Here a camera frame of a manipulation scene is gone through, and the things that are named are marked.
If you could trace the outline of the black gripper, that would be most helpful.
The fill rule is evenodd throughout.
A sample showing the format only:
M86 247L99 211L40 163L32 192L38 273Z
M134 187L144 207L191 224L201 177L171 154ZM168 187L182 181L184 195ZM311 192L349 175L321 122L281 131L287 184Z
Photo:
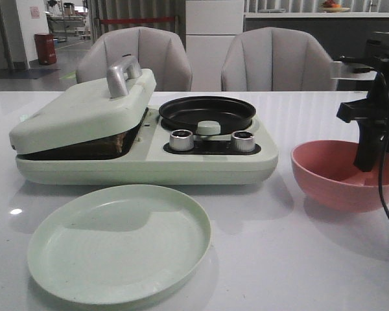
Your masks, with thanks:
M382 138L389 136L389 32L374 32L366 42L363 58L341 56L337 60L356 76L376 72L366 98L341 103L336 115L346 123L357 121L359 145L353 164L370 172L382 150Z

